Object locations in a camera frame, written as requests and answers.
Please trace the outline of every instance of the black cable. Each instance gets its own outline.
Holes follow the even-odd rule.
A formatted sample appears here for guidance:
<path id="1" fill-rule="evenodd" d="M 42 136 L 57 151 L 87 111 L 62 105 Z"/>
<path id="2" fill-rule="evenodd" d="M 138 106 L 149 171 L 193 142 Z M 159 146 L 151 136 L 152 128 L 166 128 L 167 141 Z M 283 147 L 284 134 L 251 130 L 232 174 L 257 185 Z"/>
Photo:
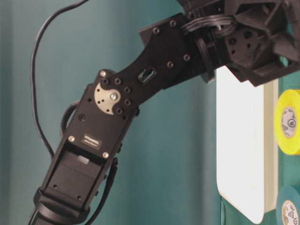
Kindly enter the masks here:
<path id="1" fill-rule="evenodd" d="M 32 210 L 32 213 L 30 214 L 29 218 L 28 218 L 28 221 L 27 221 L 27 225 L 31 225 L 31 222 L 34 218 L 34 215 L 36 214 L 37 212 L 37 208 L 34 207 L 33 210 Z"/>
<path id="2" fill-rule="evenodd" d="M 103 206 L 104 206 L 104 204 L 107 200 L 109 192 L 110 192 L 110 190 L 113 186 L 113 181 L 114 181 L 114 178 L 116 176 L 117 170 L 118 170 L 118 158 L 114 158 L 113 162 L 112 162 L 111 169 L 109 171 L 109 175 L 108 175 L 107 180 L 106 180 L 106 185 L 105 185 L 105 188 L 104 188 L 104 192 L 103 192 L 101 201 L 100 201 L 98 207 L 96 208 L 96 211 L 91 216 L 91 218 L 86 222 L 85 225 L 91 225 L 95 221 L 95 219 L 98 217 L 99 213 L 101 212 L 101 210 L 102 210 L 102 208 L 103 208 Z"/>
<path id="3" fill-rule="evenodd" d="M 38 47 L 39 44 L 41 42 L 42 36 L 44 34 L 44 32 L 46 31 L 47 27 L 49 26 L 49 24 L 60 14 L 67 12 L 71 9 L 77 8 L 79 6 L 81 6 L 82 4 L 84 4 L 85 2 L 87 2 L 89 0 L 81 0 L 79 2 L 76 2 L 74 4 L 71 4 L 67 7 L 61 8 L 58 11 L 56 11 L 52 16 L 50 16 L 45 23 L 43 24 L 43 26 L 41 27 L 41 29 L 39 30 L 34 46 L 33 46 L 33 50 L 32 50 L 32 54 L 31 54 L 31 61 L 30 61 L 30 85 L 31 85 L 31 103 L 32 103 L 32 113 L 33 113 L 33 120 L 34 120 L 34 124 L 35 127 L 37 129 L 37 132 L 39 134 L 39 136 L 41 137 L 43 143 L 45 144 L 46 148 L 49 151 L 49 154 L 51 157 L 54 156 L 54 152 L 51 148 L 51 145 L 49 144 L 48 140 L 46 139 L 43 130 L 39 124 L 38 121 L 38 110 L 37 110 L 37 92 L 36 92 L 36 81 L 35 81 L 35 64 L 36 64 L 36 56 L 37 56 L 37 52 L 38 52 Z"/>
<path id="4" fill-rule="evenodd" d="M 65 133 L 65 131 L 67 129 L 67 125 L 68 125 L 68 120 L 70 119 L 72 113 L 77 108 L 78 104 L 79 104 L 79 101 L 73 102 L 72 104 L 70 104 L 68 106 L 68 108 L 64 112 L 64 115 L 62 116 L 61 121 L 60 121 L 60 136 L 61 137 Z"/>
<path id="5" fill-rule="evenodd" d="M 213 32 L 217 38 L 227 36 L 234 32 L 236 21 L 231 15 L 210 15 L 196 18 L 182 26 L 184 34 L 188 34 L 203 27 L 217 27 Z"/>

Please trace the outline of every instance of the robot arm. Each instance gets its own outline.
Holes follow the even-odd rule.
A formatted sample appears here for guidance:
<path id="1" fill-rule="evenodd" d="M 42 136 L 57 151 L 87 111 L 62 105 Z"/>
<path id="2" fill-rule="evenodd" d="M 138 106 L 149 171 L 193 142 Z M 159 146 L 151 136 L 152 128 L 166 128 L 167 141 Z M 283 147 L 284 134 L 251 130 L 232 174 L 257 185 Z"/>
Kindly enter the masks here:
<path id="1" fill-rule="evenodd" d="M 143 29 L 146 47 L 129 67 L 103 69 L 87 86 L 34 197 L 33 224 L 72 225 L 87 218 L 108 169 L 116 168 L 139 105 L 158 91 L 197 75 L 210 82 L 223 65 L 254 86 L 300 69 L 298 1 L 179 3 L 186 15 Z"/>

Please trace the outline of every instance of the teal wall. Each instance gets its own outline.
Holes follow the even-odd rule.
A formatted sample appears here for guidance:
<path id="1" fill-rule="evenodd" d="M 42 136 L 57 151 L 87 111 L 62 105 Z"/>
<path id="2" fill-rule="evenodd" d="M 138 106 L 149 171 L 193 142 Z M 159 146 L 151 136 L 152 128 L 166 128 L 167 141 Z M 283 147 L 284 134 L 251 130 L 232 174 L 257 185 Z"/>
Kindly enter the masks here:
<path id="1" fill-rule="evenodd" d="M 0 224 L 25 224 L 50 163 L 33 126 L 30 53 L 44 20 L 71 2 L 0 1 Z M 49 27 L 37 55 L 37 96 L 41 125 L 54 148 L 65 108 L 97 71 L 129 65 L 143 50 L 138 30 L 179 11 L 175 0 L 90 0 Z M 218 225 L 215 105 L 215 84 L 200 77 L 143 104 L 95 224 Z"/>

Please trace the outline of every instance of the wire bundle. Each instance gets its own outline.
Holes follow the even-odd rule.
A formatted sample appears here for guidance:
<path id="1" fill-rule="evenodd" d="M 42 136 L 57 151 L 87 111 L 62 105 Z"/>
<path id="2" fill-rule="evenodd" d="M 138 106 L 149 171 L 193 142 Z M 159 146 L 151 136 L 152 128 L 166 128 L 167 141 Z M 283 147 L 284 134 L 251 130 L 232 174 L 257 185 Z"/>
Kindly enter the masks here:
<path id="1" fill-rule="evenodd" d="M 236 21 L 231 15 L 209 15 L 188 22 L 182 26 L 182 29 L 184 34 L 188 34 L 204 27 L 216 27 L 216 29 L 214 29 L 214 34 L 217 38 L 222 38 L 234 32 Z"/>

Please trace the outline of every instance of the hole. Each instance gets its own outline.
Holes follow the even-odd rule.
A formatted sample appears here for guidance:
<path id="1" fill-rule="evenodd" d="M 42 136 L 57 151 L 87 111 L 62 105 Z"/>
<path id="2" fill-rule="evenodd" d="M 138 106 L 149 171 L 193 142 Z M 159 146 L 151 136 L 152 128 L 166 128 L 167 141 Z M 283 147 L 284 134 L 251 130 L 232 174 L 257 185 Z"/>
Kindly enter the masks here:
<path id="1" fill-rule="evenodd" d="M 115 82 L 116 85 L 120 85 L 122 83 L 122 80 L 120 78 L 116 78 L 114 80 L 114 82 Z"/>
<path id="2" fill-rule="evenodd" d="M 144 69 L 138 76 L 137 79 L 141 84 L 147 83 L 151 78 L 156 75 L 156 71 L 153 67 Z"/>
<path id="3" fill-rule="evenodd" d="M 103 78 L 103 79 L 102 79 L 102 83 L 103 83 L 104 85 L 108 85 L 109 80 L 108 80 L 107 78 Z"/>
<path id="4" fill-rule="evenodd" d="M 286 57 L 280 56 L 279 59 L 280 59 L 282 65 L 283 65 L 284 67 L 288 67 L 288 66 L 289 66 L 289 60 L 288 60 Z"/>
<path id="5" fill-rule="evenodd" d="M 249 39 L 249 38 L 251 38 L 251 37 L 252 37 L 252 32 L 249 31 L 249 30 L 245 31 L 245 33 L 244 33 L 244 38 L 245 38 L 245 39 Z"/>
<path id="6" fill-rule="evenodd" d="M 236 38 L 233 37 L 233 38 L 229 39 L 228 42 L 230 45 L 234 45 L 234 44 L 236 44 Z"/>
<path id="7" fill-rule="evenodd" d="M 126 99 L 124 103 L 125 103 L 126 106 L 130 106 L 131 105 L 131 101 L 129 99 Z"/>
<path id="8" fill-rule="evenodd" d="M 126 88 L 124 89 L 124 91 L 125 91 L 125 93 L 129 94 L 129 93 L 131 92 L 131 89 L 130 89 L 129 87 L 126 87 Z"/>
<path id="9" fill-rule="evenodd" d="M 121 108 L 117 108 L 117 114 L 121 115 L 123 113 L 123 110 Z"/>

